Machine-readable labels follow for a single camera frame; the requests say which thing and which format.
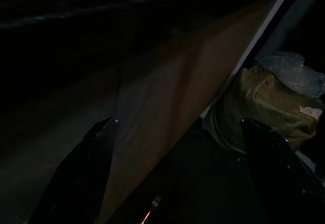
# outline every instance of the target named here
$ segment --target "clutter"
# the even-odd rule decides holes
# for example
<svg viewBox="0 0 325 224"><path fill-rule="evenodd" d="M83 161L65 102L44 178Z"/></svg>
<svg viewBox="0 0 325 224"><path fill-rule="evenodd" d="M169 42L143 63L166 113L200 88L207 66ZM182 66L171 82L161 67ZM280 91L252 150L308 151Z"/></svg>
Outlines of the clutter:
<svg viewBox="0 0 325 224"><path fill-rule="evenodd" d="M325 74L305 66L302 55L281 51L257 62L298 94L318 98L325 93Z"/></svg>
<svg viewBox="0 0 325 224"><path fill-rule="evenodd" d="M222 147L245 153L240 121L250 118L278 131L297 151L304 140L316 134L317 119L324 108L321 99L290 90L273 73L256 65L240 70L226 93L211 107L203 128Z"/></svg>

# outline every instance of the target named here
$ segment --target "burlap sack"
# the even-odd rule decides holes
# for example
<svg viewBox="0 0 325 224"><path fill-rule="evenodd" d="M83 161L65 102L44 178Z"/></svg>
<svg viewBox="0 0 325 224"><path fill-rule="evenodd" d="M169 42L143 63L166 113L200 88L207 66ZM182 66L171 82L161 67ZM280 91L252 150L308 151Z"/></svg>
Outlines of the burlap sack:
<svg viewBox="0 0 325 224"><path fill-rule="evenodd" d="M260 66L241 69L223 97L203 120L215 140L226 149L245 153L242 118L265 123L284 135L293 150L316 134L324 110L321 99L299 95Z"/></svg>

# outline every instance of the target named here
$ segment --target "tan fabric bag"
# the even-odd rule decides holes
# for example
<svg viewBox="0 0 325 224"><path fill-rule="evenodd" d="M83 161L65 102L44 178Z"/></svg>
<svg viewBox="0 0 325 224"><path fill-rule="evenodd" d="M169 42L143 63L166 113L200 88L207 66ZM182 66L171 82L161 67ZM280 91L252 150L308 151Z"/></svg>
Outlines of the tan fabric bag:
<svg viewBox="0 0 325 224"><path fill-rule="evenodd" d="M316 134L324 110L321 99L297 94L260 66L241 69L223 97L203 120L215 140L226 149L245 153L242 118L265 123L284 135L293 150Z"/></svg>

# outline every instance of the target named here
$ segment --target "plastic wrap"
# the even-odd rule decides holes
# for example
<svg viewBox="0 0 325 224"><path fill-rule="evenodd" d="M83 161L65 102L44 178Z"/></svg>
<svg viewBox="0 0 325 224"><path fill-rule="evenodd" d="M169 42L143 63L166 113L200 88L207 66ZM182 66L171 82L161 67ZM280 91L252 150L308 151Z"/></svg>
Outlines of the plastic wrap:
<svg viewBox="0 0 325 224"><path fill-rule="evenodd" d="M318 98L325 93L325 74L305 66L305 59L300 54L277 52L257 61L298 94Z"/></svg>

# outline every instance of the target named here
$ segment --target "floor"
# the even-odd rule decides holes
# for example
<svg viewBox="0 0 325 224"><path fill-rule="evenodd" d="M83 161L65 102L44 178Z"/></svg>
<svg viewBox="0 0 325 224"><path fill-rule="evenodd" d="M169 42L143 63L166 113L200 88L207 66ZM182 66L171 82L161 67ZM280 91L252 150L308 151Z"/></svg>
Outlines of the floor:
<svg viewBox="0 0 325 224"><path fill-rule="evenodd" d="M140 223L156 196L162 201L146 223L268 223L246 157L223 150L201 129L201 121L183 135L108 224Z"/></svg>

